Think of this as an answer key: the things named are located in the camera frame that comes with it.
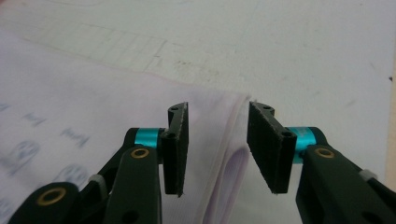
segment folded cloth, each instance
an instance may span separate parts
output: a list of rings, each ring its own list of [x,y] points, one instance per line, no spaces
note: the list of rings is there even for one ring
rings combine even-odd
[[[247,99],[106,67],[0,29],[0,223],[50,182],[82,189],[129,128],[166,128],[167,108],[182,102],[190,112],[184,194],[163,193],[163,223],[227,222],[248,160],[239,113]]]

